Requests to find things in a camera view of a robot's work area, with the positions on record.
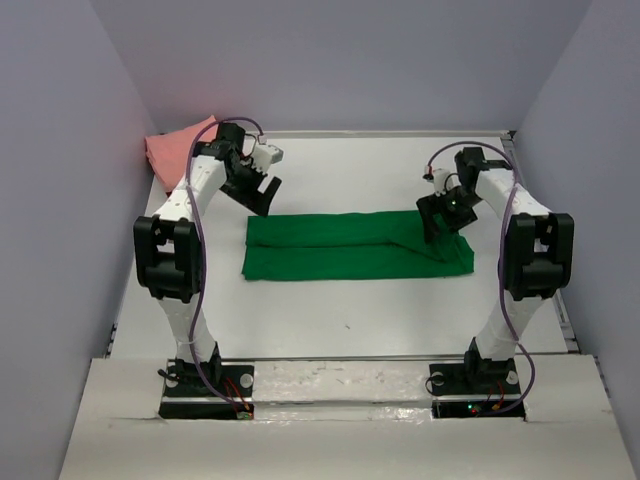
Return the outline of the green t shirt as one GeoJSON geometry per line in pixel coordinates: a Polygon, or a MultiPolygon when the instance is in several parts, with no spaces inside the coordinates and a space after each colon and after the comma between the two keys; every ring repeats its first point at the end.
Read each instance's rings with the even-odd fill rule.
{"type": "Polygon", "coordinates": [[[247,281],[431,279],[471,275],[475,253],[458,233],[427,242],[415,210],[254,216],[247,281]]]}

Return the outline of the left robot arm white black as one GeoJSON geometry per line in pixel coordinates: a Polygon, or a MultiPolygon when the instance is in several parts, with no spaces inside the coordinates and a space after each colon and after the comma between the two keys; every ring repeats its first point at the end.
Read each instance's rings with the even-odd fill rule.
{"type": "Polygon", "coordinates": [[[168,199],[133,225],[138,283],[159,303],[176,342],[172,369],[163,376],[201,395],[220,397],[222,360],[203,312],[207,252],[202,216],[222,192],[257,216],[268,215],[282,181],[269,168],[283,159],[282,149],[266,143],[259,131],[251,151],[244,150],[247,117],[213,120],[190,141],[185,172],[168,199]]]}

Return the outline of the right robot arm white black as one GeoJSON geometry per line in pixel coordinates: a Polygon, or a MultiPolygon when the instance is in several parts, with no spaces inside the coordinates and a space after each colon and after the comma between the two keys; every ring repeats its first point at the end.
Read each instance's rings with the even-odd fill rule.
{"type": "Polygon", "coordinates": [[[507,155],[487,159],[483,142],[454,146],[453,170],[432,161],[425,167],[423,177],[433,192],[416,203],[424,239],[434,244],[460,232],[476,221],[476,206],[486,203],[501,222],[498,299],[463,360],[431,366],[426,387],[436,397],[525,397],[530,389],[520,387],[514,357],[526,351],[521,337],[539,308],[570,281],[574,219],[536,200],[507,155]]]}

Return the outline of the pink folded t shirt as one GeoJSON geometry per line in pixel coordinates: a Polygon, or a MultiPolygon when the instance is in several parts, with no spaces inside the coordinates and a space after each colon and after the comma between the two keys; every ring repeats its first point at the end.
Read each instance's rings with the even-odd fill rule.
{"type": "Polygon", "coordinates": [[[146,157],[163,190],[170,194],[185,174],[187,154],[196,135],[216,120],[205,120],[166,134],[145,138],[146,157]]]}

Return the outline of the white cardboard front cover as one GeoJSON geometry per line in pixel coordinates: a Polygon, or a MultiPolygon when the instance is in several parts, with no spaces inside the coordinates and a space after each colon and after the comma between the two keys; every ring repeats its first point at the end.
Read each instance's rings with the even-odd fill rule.
{"type": "Polygon", "coordinates": [[[421,361],[259,361],[255,416],[165,420],[162,358],[92,362],[65,479],[631,479],[589,356],[542,356],[523,418],[436,419],[421,361]]]}

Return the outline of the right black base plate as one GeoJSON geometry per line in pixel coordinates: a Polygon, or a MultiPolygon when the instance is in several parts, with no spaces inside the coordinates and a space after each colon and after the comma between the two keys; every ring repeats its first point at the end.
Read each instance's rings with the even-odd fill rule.
{"type": "Polygon", "coordinates": [[[522,404],[510,409],[521,397],[513,359],[477,371],[463,362],[431,364],[425,389],[432,398],[435,419],[525,417],[522,404]]]}

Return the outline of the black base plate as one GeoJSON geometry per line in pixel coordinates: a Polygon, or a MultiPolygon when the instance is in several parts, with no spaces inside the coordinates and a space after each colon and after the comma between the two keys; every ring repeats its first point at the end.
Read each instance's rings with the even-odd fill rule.
{"type": "Polygon", "coordinates": [[[521,397],[513,359],[477,371],[463,362],[431,364],[425,389],[432,398],[435,419],[525,417],[522,404],[510,409],[521,397]]]}
{"type": "Polygon", "coordinates": [[[195,369],[184,370],[170,360],[157,371],[163,379],[159,416],[166,420],[252,420],[255,366],[223,362],[215,394],[195,369]]]}

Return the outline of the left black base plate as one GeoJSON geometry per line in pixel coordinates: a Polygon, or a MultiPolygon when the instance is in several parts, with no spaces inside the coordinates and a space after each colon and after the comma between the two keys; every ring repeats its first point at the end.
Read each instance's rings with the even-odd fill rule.
{"type": "Polygon", "coordinates": [[[159,416],[166,420],[252,420],[255,366],[223,362],[215,394],[195,369],[184,370],[170,360],[157,371],[163,379],[159,416]]]}

